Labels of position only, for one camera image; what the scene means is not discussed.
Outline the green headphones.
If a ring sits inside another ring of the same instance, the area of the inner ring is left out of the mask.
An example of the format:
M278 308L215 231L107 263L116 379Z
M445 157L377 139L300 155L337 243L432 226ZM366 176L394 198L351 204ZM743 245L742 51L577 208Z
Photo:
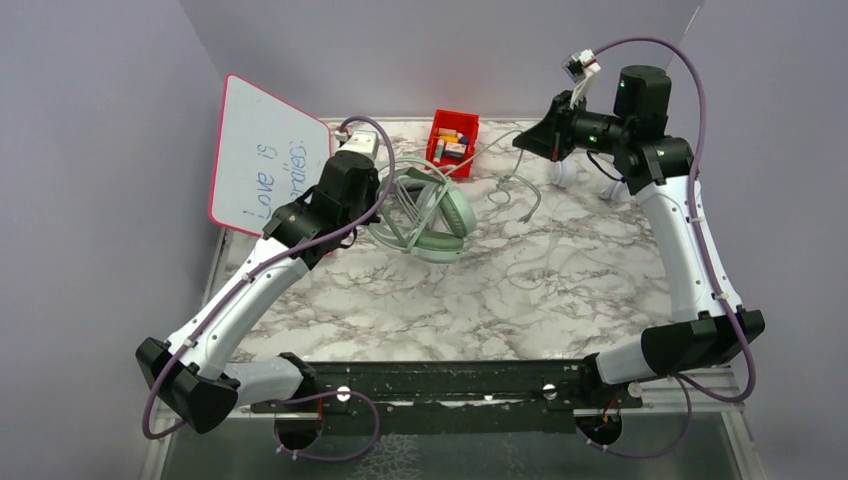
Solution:
M447 174L425 159L400 157L396 165L395 173L381 180L381 193L390 194L395 182L404 177L433 182L437 189L423 214L423 222L411 235L407 247L395 251L431 264L457 262L465 251L466 238L477 226L470 201Z

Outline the grey white gaming headset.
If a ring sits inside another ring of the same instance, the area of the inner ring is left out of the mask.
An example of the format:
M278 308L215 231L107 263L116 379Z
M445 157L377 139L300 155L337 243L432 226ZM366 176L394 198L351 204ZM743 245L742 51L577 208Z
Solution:
M404 250L408 240L423 222L437 185L404 177L396 181L379 214L381 221L368 227L371 236L394 250Z

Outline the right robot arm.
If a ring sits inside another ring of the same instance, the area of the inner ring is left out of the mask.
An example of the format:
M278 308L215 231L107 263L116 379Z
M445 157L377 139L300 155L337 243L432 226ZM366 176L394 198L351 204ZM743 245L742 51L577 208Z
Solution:
M748 352L765 327L762 313L746 309L725 276L700 184L690 177L692 148L665 132L671 89L663 69L627 66L620 72L612 114L587 110L585 101L565 90L541 121L513 141L552 162L576 149L612 156L660 252L673 321L588 357L588 373L576 384L579 398L592 407L612 399L617 384L724 364Z

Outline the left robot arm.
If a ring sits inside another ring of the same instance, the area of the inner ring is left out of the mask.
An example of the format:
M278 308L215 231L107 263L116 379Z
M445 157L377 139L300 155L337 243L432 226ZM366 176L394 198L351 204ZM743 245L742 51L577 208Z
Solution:
M290 410L313 401L308 366L297 356L237 366L235 348L270 306L328 253L344 247L358 226L377 221L378 170L373 158L339 150L316 185L277 208L247 260L202 310L165 340L146 338L135 358L150 389L142 430L160 399L198 434L237 407L279 400Z

